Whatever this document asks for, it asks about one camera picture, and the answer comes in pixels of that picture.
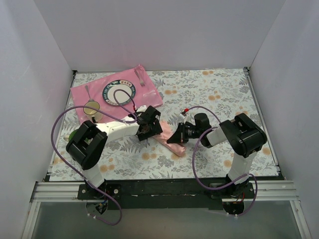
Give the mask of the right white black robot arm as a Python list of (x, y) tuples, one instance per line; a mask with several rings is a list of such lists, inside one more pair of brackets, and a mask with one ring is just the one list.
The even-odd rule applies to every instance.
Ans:
[(194, 122), (195, 124), (188, 121), (179, 123), (176, 132), (167, 143), (184, 144), (190, 139), (197, 139), (196, 144), (211, 148), (228, 142), (234, 151), (234, 156), (223, 185), (205, 186), (196, 174), (194, 158), (192, 169), (197, 182), (211, 191), (213, 196), (239, 197), (248, 186), (253, 159), (267, 142), (266, 134), (244, 113), (235, 116), (233, 120), (221, 122), (218, 127), (211, 127), (205, 113), (196, 114)]

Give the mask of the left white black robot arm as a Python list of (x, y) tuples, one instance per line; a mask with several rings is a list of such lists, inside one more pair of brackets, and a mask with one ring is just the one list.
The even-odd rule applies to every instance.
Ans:
[(80, 166), (89, 193), (101, 199), (107, 192), (107, 182), (102, 176), (98, 162), (107, 143), (127, 136), (146, 140), (163, 132), (161, 113), (152, 106), (141, 106), (126, 117), (108, 123), (83, 122), (69, 139), (66, 151)]

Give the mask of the salmon pink satin napkin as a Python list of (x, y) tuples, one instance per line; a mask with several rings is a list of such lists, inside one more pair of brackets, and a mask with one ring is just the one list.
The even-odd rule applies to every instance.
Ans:
[(179, 157), (183, 157), (186, 152), (186, 147), (176, 143), (168, 143), (168, 139), (173, 135), (173, 131), (170, 125), (165, 121), (160, 121), (162, 133), (153, 136), (155, 140), (161, 143), (163, 146), (168, 148), (171, 152)]

